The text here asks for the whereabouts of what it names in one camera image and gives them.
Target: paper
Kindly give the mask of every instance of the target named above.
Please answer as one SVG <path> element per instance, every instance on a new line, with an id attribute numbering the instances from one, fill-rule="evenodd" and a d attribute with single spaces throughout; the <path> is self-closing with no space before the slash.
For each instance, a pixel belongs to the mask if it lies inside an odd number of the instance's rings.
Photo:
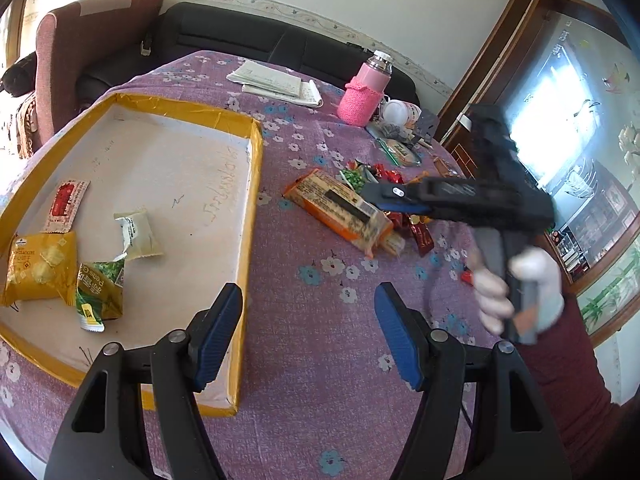
<path id="1" fill-rule="evenodd" d="M 264 88 L 280 94 L 300 97 L 302 79 L 247 60 L 240 68 L 226 76 L 229 81 Z"/>
<path id="2" fill-rule="evenodd" d="M 308 83 L 302 83 L 300 87 L 300 97 L 292 97 L 280 92 L 265 90 L 263 88 L 258 88 L 251 85 L 242 85 L 242 91 L 246 92 L 247 94 L 255 94 L 263 97 L 270 97 L 272 99 L 279 99 L 280 101 L 285 101 L 287 103 L 292 103 L 295 105 L 309 106 L 312 108 L 322 106 L 322 96 L 320 95 L 318 87 L 313 82 L 313 80 L 309 81 Z"/>

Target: purple floral tablecloth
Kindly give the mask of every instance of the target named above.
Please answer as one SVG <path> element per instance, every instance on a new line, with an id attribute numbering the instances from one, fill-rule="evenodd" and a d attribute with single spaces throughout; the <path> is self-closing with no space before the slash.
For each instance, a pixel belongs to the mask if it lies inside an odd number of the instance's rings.
<path id="1" fill-rule="evenodd" d="M 285 186 L 313 167 L 337 174 L 354 158 L 388 161 L 364 129 L 335 115 L 342 90 L 320 83 L 324 105 L 318 109 L 243 94 L 225 78 L 243 61 L 199 52 L 114 89 L 225 107 L 262 122 L 240 410 L 234 417 L 206 418 L 205 427 L 230 479 L 386 480 L 420 394 L 396 371 L 374 314 L 373 291 L 392 282 L 431 324 L 463 342 L 492 345 L 495 339 L 477 319 L 472 289 L 460 281 L 472 244 L 469 229 L 435 221 L 429 228 L 436 248 L 427 256 L 418 256 L 408 240 L 399 258 L 378 253 L 367 260 L 283 199 Z M 453 162 L 437 144 L 434 152 Z M 402 169 L 406 178 L 423 170 L 437 174 L 423 155 L 421 168 Z M 1 415 L 46 462 L 74 390 L 0 345 Z M 471 388 L 463 398 L 472 412 Z M 145 421 L 154 464 L 168 477 L 156 414 L 145 413 Z M 461 416 L 449 474 L 462 469 L 468 436 Z"/>

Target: maroon sleeve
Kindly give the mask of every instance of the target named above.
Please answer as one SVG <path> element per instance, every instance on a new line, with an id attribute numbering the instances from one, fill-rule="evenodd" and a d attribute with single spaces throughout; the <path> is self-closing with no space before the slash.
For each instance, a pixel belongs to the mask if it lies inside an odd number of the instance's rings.
<path id="1" fill-rule="evenodd" d="M 573 294 L 564 295 L 564 310 L 535 345 L 518 345 L 553 416 L 574 478 L 593 465 L 615 433 L 621 407 L 598 371 L 593 346 Z"/>

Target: tray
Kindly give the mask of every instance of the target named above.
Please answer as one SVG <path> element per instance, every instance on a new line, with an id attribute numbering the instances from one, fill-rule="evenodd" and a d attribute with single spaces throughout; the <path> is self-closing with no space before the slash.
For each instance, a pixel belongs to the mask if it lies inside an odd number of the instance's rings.
<path id="1" fill-rule="evenodd" d="M 62 299 L 0 308 L 0 335 L 42 370 L 78 387 L 110 341 L 155 343 L 209 308 L 226 282 L 247 300 L 248 266 L 260 183 L 257 121 L 229 110 L 115 93 L 70 123 L 31 164 L 0 214 L 0 282 L 14 234 L 39 232 L 56 184 L 90 180 L 73 229 L 78 260 L 108 261 L 123 250 L 114 212 L 144 206 L 163 256 L 126 263 L 124 315 L 103 333 L 82 328 Z M 244 314 L 215 381 L 196 396 L 201 413 L 238 410 Z M 150 386 L 143 405 L 153 407 Z"/>

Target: yellow tape edge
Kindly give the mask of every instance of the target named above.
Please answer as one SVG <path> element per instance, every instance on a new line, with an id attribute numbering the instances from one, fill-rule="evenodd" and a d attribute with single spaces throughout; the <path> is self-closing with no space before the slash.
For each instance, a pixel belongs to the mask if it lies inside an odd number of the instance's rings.
<path id="1" fill-rule="evenodd" d="M 242 231 L 239 258 L 239 269 L 241 273 L 238 280 L 238 286 L 242 290 L 243 309 L 238 328 L 231 340 L 231 362 L 229 363 L 229 380 L 227 384 L 227 399 L 229 400 L 230 406 L 228 408 L 215 408 L 198 404 L 198 410 L 204 416 L 235 415 L 238 412 L 240 397 L 242 349 L 244 347 L 244 330 L 248 299 L 249 259 L 251 255 L 258 188 L 260 186 L 260 167 L 262 163 L 262 134 L 259 123 L 253 118 L 200 103 L 177 101 L 144 94 L 111 94 L 87 111 L 76 124 L 69 128 L 59 139 L 56 139 L 56 142 L 47 150 L 47 153 L 44 154 L 42 159 L 31 168 L 31 171 L 16 190 L 14 196 L 9 200 L 5 210 L 0 214 L 0 254 L 5 254 L 6 250 L 8 250 L 22 217 L 53 171 L 78 141 L 82 139 L 82 136 L 97 123 L 113 104 L 119 104 L 139 112 L 170 117 L 208 128 L 223 130 L 235 136 L 242 137 L 243 139 L 250 140 L 252 149 L 251 182 L 247 197 L 248 205 L 244 219 L 244 229 Z M 0 336 L 9 346 L 18 352 L 18 354 L 52 377 L 74 388 L 78 388 L 82 383 L 84 373 L 41 350 L 23 337 L 17 335 L 17 333 L 2 322 L 0 322 Z M 153 393 L 142 391 L 142 406 L 146 410 L 155 409 Z"/>

